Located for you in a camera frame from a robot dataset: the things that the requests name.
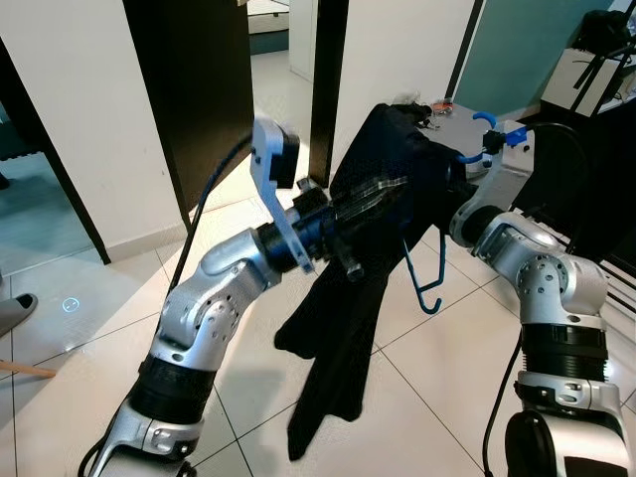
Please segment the wooden stick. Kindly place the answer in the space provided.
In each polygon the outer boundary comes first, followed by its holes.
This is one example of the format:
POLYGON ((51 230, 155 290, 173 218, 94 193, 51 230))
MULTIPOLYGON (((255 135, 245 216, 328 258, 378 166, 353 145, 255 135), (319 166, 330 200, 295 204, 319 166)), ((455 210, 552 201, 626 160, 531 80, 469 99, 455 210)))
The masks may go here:
POLYGON ((0 360, 0 374, 9 376, 32 376, 42 379, 54 378, 58 375, 55 370, 36 367, 36 365, 22 365, 0 360))

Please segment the white fabric bag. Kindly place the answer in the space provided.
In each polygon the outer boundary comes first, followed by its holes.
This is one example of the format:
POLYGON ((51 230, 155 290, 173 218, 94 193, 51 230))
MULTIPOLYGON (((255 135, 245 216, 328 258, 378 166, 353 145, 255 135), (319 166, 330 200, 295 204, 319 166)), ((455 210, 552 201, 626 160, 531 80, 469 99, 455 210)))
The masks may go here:
POLYGON ((592 115, 608 101, 610 83, 619 72, 616 59, 567 47, 547 81, 541 100, 581 115, 592 115))

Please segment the black shirt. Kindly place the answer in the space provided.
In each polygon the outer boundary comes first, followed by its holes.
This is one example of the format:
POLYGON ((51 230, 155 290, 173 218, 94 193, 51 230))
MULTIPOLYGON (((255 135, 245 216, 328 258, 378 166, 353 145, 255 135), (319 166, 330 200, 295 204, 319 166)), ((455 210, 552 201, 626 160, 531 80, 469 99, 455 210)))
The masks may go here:
POLYGON ((274 333, 276 349, 313 362, 287 425, 291 462, 304 457, 324 417, 355 421, 362 414, 390 276, 427 229, 448 226, 463 203, 462 194, 451 188, 457 151, 419 132, 424 117, 422 105, 373 107, 328 188, 341 203, 373 179, 405 179, 385 215, 346 237, 363 276, 350 280, 340 263, 330 264, 274 333))

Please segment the grey slipper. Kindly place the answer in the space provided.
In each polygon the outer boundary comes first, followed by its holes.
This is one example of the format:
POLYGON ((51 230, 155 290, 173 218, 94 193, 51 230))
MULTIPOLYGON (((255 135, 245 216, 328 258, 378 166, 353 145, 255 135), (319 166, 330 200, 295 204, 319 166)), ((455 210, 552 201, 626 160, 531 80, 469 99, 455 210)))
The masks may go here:
POLYGON ((35 312, 38 298, 32 292, 0 300, 0 337, 9 335, 15 327, 35 312))

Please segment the grey table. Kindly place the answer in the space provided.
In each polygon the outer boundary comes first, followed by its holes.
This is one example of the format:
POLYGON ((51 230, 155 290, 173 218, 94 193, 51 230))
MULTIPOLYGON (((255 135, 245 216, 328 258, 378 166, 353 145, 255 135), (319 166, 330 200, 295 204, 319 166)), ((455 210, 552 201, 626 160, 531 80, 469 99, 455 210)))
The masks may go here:
POLYGON ((514 119, 501 119, 453 101, 434 101, 427 108, 430 114, 426 126, 421 128, 422 135, 436 144, 458 151, 462 158, 481 155, 480 159, 490 159, 491 167, 494 155, 483 153, 483 136, 490 130, 506 133, 524 126, 514 119))

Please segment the blue plastic hanger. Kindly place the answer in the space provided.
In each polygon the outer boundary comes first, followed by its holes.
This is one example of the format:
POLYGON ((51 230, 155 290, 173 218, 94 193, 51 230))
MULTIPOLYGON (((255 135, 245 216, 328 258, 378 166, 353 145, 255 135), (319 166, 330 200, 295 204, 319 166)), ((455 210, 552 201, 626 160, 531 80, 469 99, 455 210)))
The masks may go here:
MULTIPOLYGON (((419 125, 437 146, 445 146, 448 156, 448 194, 430 199, 427 204, 432 211, 455 211, 471 197, 480 178, 490 171, 495 154, 487 149, 485 136, 492 131, 501 132, 499 119, 483 110, 471 110, 454 105, 449 112, 437 105, 427 121, 419 125)), ((419 240, 425 250, 436 251, 434 263, 424 263, 416 268, 416 261, 423 258, 422 251, 412 251, 407 240, 402 240, 404 262, 410 277, 410 286, 416 295, 419 308, 427 315, 439 313, 444 300, 440 296, 428 298, 431 292, 445 285, 448 273, 448 258, 454 251, 463 251, 460 244, 454 244, 450 236, 450 218, 444 217, 435 226, 428 226, 419 240)))

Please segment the black door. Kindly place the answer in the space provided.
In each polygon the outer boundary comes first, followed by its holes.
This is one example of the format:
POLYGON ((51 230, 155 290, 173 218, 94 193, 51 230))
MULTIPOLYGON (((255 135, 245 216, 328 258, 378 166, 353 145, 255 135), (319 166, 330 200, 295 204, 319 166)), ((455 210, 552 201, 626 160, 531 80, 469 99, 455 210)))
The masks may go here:
POLYGON ((239 0, 123 0, 186 220, 210 174, 251 133, 248 14, 239 0))

